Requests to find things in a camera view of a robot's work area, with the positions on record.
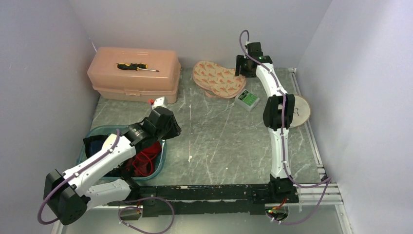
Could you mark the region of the floral mesh laundry bag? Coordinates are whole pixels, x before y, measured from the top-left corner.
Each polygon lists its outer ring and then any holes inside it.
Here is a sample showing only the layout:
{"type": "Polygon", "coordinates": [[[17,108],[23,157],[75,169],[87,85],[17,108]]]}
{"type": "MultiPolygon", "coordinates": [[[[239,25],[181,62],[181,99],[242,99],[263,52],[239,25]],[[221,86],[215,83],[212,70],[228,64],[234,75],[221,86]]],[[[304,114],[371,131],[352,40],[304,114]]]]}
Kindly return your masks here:
{"type": "Polygon", "coordinates": [[[193,81],[208,98],[231,99],[246,86],[246,78],[236,76],[234,68],[225,68],[211,61],[200,61],[192,70],[193,81]]]}

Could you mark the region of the red satin bra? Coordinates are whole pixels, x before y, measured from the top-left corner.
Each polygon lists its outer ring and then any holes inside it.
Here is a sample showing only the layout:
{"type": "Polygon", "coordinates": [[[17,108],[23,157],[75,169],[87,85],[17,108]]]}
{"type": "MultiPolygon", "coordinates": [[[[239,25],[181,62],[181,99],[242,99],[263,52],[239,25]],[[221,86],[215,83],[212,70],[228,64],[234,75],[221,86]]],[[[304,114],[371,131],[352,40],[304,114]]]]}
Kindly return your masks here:
{"type": "Polygon", "coordinates": [[[148,177],[155,172],[155,165],[162,147],[159,141],[139,152],[127,163],[126,171],[132,177],[148,177]]]}

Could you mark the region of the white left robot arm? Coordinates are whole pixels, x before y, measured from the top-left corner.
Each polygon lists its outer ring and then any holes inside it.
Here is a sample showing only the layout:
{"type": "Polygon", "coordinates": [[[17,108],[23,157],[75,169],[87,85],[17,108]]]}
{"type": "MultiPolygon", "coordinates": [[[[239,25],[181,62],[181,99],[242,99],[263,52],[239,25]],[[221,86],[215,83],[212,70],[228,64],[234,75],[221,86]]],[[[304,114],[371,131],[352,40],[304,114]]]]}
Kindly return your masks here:
{"type": "Polygon", "coordinates": [[[114,201],[135,204],[140,198],[140,188],[131,177],[123,176],[105,184],[95,183],[124,161],[160,140],[179,136],[180,132],[173,111],[158,106],[142,121],[117,129],[113,142],[81,164],[62,173],[49,172],[37,214],[38,222],[47,225],[60,221],[69,225],[99,205],[114,201]]]}

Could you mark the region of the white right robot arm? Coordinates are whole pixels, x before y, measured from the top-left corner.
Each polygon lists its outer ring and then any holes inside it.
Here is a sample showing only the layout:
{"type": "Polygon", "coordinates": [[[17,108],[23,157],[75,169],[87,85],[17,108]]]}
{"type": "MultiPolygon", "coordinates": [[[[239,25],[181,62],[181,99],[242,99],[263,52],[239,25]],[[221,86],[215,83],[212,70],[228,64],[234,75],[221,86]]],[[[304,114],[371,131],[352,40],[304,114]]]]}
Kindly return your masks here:
{"type": "Polygon", "coordinates": [[[241,48],[244,54],[236,57],[235,74],[258,78],[267,95],[263,123],[270,135],[272,166],[265,201],[297,203],[297,188],[290,179],[288,162],[288,134],[293,120],[295,96],[281,85],[272,60],[263,54],[260,42],[247,41],[241,43],[241,48]]]}

